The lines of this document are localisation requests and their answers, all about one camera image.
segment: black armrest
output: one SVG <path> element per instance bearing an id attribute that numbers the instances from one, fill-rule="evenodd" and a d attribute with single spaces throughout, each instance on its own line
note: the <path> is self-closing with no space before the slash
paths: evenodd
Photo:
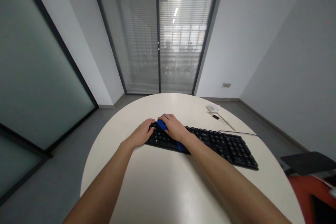
<path id="1" fill-rule="evenodd" d="M 293 173 L 306 176 L 336 169 L 336 162 L 319 152 L 295 154 L 281 157 L 281 159 L 291 167 L 289 171 L 286 171 L 287 176 Z"/>

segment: person's right hand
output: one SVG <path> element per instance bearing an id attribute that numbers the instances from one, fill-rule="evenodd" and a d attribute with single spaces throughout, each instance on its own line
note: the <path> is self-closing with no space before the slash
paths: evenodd
<path id="1" fill-rule="evenodd" d="M 173 114 L 164 114 L 158 120 L 162 120 L 165 123 L 167 126 L 165 132 L 176 141 L 183 143 L 188 135 L 191 134 Z"/>

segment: glass door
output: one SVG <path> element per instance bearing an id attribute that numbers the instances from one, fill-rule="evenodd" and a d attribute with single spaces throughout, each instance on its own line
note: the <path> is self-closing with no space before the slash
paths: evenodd
<path id="1" fill-rule="evenodd" d="M 192 94 L 212 0 L 160 0 L 161 92 Z"/>
<path id="2" fill-rule="evenodd" d="M 156 0 L 98 3 L 125 93 L 159 93 Z"/>
<path id="3" fill-rule="evenodd" d="M 0 5 L 0 123 L 46 150 L 96 102 L 43 6 L 35 0 Z"/>
<path id="4" fill-rule="evenodd" d="M 98 105 L 41 0 L 0 0 L 0 205 Z"/>
<path id="5" fill-rule="evenodd" d="M 97 0 L 126 94 L 193 94 L 215 0 Z"/>

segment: person's left hand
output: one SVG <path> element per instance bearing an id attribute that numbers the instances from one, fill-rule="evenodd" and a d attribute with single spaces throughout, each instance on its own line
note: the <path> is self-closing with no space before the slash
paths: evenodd
<path id="1" fill-rule="evenodd" d="M 133 148 L 143 145 L 154 132 L 154 127 L 149 130 L 149 126 L 154 122 L 152 118 L 143 121 L 125 141 Z"/>

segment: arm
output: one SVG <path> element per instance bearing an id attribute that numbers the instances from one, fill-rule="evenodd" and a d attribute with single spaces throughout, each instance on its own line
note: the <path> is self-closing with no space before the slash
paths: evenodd
<path id="1" fill-rule="evenodd" d="M 133 150 L 149 139 L 154 127 L 148 129 L 153 122 L 147 119 L 120 144 L 63 223 L 109 223 Z"/>
<path id="2" fill-rule="evenodd" d="M 159 119 L 166 133 L 181 142 L 195 158 L 211 184 L 244 223 L 290 223 L 275 205 L 233 165 L 203 144 L 172 114 Z"/>

